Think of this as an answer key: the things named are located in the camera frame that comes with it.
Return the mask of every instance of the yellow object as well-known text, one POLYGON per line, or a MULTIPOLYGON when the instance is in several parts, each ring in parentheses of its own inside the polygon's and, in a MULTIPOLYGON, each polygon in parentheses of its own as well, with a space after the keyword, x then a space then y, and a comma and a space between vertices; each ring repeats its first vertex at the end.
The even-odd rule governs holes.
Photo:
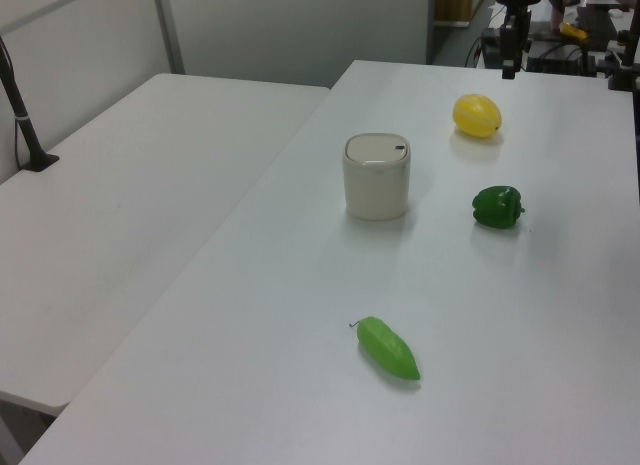
POLYGON ((500 109, 484 95, 463 95, 453 106, 453 121, 465 133, 487 138, 502 125, 500 109))
POLYGON ((589 34, 584 30, 581 30, 573 25, 569 25, 567 22, 562 22, 560 24, 560 33, 562 35, 566 35, 567 37, 577 38, 581 42, 584 42, 589 38, 589 34))

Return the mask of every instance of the toy vegetable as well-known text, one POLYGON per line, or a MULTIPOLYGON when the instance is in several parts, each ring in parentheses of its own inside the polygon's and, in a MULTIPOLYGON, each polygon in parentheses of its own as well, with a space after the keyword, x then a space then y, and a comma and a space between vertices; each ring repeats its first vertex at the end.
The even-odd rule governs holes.
POLYGON ((396 377, 420 380, 411 350, 382 320, 367 317, 349 326, 356 324, 358 340, 382 368, 396 377))
POLYGON ((524 212, 520 206, 520 192, 509 186, 485 188, 476 195, 472 205, 478 223, 493 228, 513 227, 524 212))
POLYGON ((487 138, 502 125, 498 106, 484 95, 463 95, 453 106, 453 121, 463 132, 477 138, 487 138))

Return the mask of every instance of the white tabletop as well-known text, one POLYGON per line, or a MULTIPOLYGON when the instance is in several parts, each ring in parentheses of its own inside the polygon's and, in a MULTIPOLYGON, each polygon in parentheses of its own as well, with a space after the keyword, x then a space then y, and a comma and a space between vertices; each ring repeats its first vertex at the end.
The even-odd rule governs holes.
POLYGON ((327 93, 156 76, 5 182, 0 398, 59 413, 327 93))
POLYGON ((24 465, 635 463, 638 270, 630 95, 356 62, 24 465), (455 131, 470 92, 503 112, 493 140, 455 131), (363 132, 411 144, 403 219, 345 214, 363 132), (472 217, 498 184, 522 192, 515 229, 472 217), (369 315, 421 383, 359 349, 369 315))

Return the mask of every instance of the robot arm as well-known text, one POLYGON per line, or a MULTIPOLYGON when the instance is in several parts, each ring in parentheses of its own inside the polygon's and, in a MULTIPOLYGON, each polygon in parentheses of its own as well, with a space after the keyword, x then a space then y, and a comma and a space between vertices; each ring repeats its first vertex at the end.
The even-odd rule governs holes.
POLYGON ((540 0, 496 0, 507 8, 504 24, 500 27, 500 56, 502 78, 513 80, 522 65, 522 51, 527 42, 531 12, 529 5, 540 0))

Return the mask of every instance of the floor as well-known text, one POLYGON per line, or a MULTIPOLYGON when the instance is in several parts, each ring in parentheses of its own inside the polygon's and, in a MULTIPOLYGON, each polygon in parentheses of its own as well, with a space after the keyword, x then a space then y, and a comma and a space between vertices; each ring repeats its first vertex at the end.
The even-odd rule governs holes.
POLYGON ((52 418, 0 400, 0 430, 11 430, 13 439, 0 436, 0 465, 16 465, 22 455, 35 445, 47 430, 52 418))
POLYGON ((496 0, 483 0, 467 28, 435 27, 433 30, 433 65, 464 67, 465 58, 473 42, 480 37, 491 21, 489 7, 496 0))

